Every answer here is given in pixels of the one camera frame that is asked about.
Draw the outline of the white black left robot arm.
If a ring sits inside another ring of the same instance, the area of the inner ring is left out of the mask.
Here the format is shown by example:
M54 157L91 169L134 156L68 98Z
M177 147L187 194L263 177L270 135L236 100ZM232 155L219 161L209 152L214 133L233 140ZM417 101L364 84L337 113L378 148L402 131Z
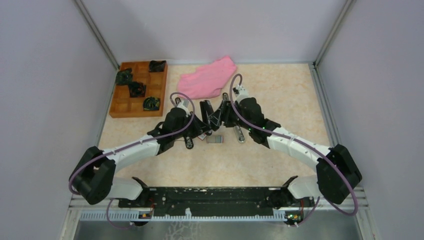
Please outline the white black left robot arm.
M138 207L149 203L150 193L135 178L116 177L116 173L143 159L158 156L178 139L193 139L211 131L211 126L194 112L174 107L155 128L138 140L110 149L89 147L68 180L69 190L90 205L106 198L131 200Z

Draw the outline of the red white staple box sleeve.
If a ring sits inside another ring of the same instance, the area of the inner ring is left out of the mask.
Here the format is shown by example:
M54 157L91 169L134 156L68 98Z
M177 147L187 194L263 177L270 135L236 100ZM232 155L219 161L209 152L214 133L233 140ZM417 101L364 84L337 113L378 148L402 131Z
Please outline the red white staple box sleeve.
M200 139L201 141L204 141L207 138L207 136L211 136L211 135L212 135L212 132L208 131L208 132L204 132L200 134L197 138Z

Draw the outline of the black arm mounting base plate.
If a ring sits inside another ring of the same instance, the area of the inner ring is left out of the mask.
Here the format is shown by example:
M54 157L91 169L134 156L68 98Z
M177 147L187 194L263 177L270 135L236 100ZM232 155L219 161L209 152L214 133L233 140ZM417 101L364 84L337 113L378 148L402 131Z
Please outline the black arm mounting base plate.
M120 208L153 208L155 217L271 216L280 208L312 207L314 200L295 199L284 187L151 187L135 200L120 199Z

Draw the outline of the beige and black stapler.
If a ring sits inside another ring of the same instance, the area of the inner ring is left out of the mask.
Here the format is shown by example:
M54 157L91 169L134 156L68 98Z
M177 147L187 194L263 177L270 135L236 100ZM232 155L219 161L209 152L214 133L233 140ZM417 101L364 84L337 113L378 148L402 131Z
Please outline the beige and black stapler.
M225 100L225 101L229 101L230 98L229 98L228 93L224 92L222 94L222 99ZM234 134L235 134L235 136L237 138L237 141L240 144L244 144L246 142L246 139L244 137L244 134L243 134L241 128L238 125L235 125L235 126L233 126L233 131L234 131Z

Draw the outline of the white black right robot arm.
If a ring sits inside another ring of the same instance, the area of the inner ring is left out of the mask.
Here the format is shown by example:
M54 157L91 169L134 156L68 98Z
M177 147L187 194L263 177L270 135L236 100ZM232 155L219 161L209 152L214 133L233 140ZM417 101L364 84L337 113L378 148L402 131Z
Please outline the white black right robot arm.
M339 205L350 194L342 178L346 178L351 188L363 179L345 146L320 145L296 136L279 123L265 118L254 97L232 106L224 93L220 111L223 126L244 128L255 143L285 153L315 172L314 175L291 178L283 185L281 199L287 206L295 206L306 197L324 197Z

